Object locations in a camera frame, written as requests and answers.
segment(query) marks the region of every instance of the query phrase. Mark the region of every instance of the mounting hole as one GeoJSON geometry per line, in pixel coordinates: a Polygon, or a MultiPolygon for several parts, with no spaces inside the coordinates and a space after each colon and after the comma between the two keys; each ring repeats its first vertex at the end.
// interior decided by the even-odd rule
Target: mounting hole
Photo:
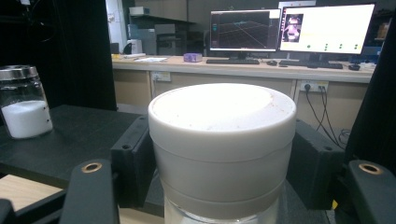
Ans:
{"type": "Polygon", "coordinates": [[[88,165],[85,165],[81,168],[82,173],[88,174],[88,173],[93,173],[102,168],[102,163],[100,162],[93,162],[88,165]]]}
{"type": "Polygon", "coordinates": [[[381,168],[376,167],[372,164],[362,163],[359,164],[359,168],[361,168],[364,172],[372,175],[381,175],[382,173],[384,173],[381,168]]]}

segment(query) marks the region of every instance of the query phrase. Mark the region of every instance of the monitor screen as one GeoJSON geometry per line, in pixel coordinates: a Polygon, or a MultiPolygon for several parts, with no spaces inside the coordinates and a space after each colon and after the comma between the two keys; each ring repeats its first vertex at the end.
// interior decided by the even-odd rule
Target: monitor screen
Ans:
{"type": "Polygon", "coordinates": [[[280,9],[212,11],[210,50],[276,51],[280,9]]]}
{"type": "Polygon", "coordinates": [[[360,54],[374,7],[284,7],[278,49],[360,54]]]}

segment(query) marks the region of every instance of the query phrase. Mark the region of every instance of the power socket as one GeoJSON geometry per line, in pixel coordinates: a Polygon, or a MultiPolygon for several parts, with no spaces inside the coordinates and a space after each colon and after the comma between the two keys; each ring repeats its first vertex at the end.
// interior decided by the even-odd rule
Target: power socket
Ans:
{"type": "Polygon", "coordinates": [[[319,87],[324,87],[325,90],[328,90],[329,87],[329,81],[315,81],[315,80],[302,80],[301,81],[301,91],[305,91],[305,85],[309,85],[310,89],[309,91],[318,91],[320,92],[319,87]]]}
{"type": "Polygon", "coordinates": [[[171,73],[153,71],[151,72],[151,79],[153,81],[171,81],[171,73]]]}

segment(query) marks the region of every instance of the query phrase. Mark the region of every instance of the desk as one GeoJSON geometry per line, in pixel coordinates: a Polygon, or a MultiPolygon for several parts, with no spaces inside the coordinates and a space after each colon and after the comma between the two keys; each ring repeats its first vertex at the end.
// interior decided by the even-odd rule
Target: desk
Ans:
{"type": "MultiPolygon", "coordinates": [[[[312,109],[304,91],[302,80],[329,81],[328,105],[332,126],[335,129],[351,129],[366,93],[373,69],[351,71],[349,63],[344,69],[277,67],[262,60],[259,65],[185,63],[183,57],[172,56],[162,63],[138,63],[134,59],[113,59],[116,100],[121,105],[147,108],[153,97],[165,91],[184,86],[205,83],[246,83],[268,87],[290,96],[297,104],[297,118],[317,126],[312,109]],[[152,81],[152,72],[167,72],[170,82],[152,81]]],[[[318,115],[324,111],[322,97],[318,92],[309,94],[318,115]]]]}
{"type": "MultiPolygon", "coordinates": [[[[7,175],[0,179],[0,198],[11,200],[16,211],[21,208],[44,199],[61,189],[48,186],[35,181],[7,175]]],[[[156,217],[148,213],[136,211],[134,209],[120,209],[121,224],[163,224],[162,217],[156,217]]]]}

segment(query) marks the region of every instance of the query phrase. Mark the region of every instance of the computer mouse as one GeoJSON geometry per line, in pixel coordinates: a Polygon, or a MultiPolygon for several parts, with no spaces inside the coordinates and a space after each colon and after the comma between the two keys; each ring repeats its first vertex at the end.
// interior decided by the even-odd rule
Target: computer mouse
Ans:
{"type": "Polygon", "coordinates": [[[349,68],[349,70],[352,70],[352,71],[359,71],[359,69],[361,69],[361,66],[353,63],[353,64],[350,64],[347,68],[349,68]]]}
{"type": "Polygon", "coordinates": [[[271,66],[276,66],[277,65],[277,61],[274,61],[274,60],[268,61],[267,64],[271,65],[271,66]]]}

